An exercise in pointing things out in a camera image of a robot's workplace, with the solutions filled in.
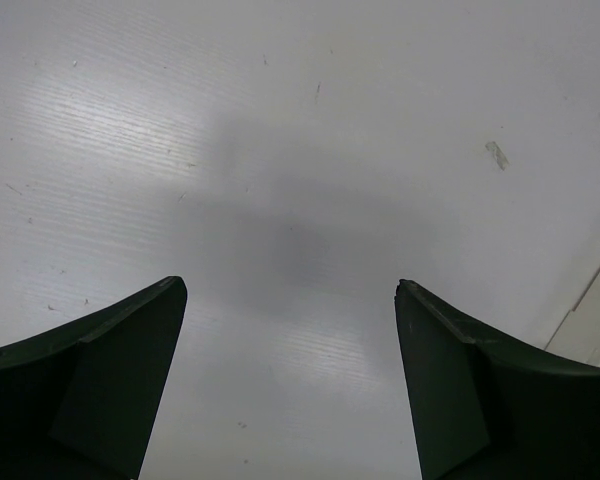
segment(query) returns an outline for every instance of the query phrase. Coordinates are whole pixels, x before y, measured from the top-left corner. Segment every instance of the white object edge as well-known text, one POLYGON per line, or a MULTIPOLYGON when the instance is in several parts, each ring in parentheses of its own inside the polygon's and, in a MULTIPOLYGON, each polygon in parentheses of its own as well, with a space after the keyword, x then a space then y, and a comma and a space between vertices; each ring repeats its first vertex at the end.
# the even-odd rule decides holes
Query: white object edge
POLYGON ((558 327, 546 351, 600 367, 600 272, 558 327))

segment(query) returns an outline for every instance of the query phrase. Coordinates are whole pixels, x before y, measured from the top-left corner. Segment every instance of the debris speck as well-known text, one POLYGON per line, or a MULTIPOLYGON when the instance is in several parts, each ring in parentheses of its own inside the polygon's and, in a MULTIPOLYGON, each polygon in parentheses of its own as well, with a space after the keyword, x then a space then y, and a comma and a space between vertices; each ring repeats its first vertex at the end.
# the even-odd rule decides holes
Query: debris speck
POLYGON ((500 170, 506 170, 506 168, 509 166, 509 160, 507 160, 507 157, 502 152, 498 144, 496 142, 489 142, 485 145, 485 148, 489 153, 491 153, 491 156, 500 167, 500 170))
POLYGON ((16 192, 18 195, 22 195, 22 192, 19 192, 18 190, 16 190, 15 188, 13 188, 11 185, 9 185, 8 183, 5 183, 5 185, 10 189, 13 190, 14 192, 16 192))

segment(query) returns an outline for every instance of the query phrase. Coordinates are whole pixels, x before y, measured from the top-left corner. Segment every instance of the white surface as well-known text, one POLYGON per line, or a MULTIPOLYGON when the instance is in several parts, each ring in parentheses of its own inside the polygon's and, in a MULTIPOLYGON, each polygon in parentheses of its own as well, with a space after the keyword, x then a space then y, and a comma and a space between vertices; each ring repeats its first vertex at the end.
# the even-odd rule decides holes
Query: white surface
POLYGON ((182 275, 144 480, 419 478, 397 280, 599 266, 600 0, 0 0, 0 345, 182 275))
POLYGON ((600 367, 600 273, 560 324, 547 351, 600 367))

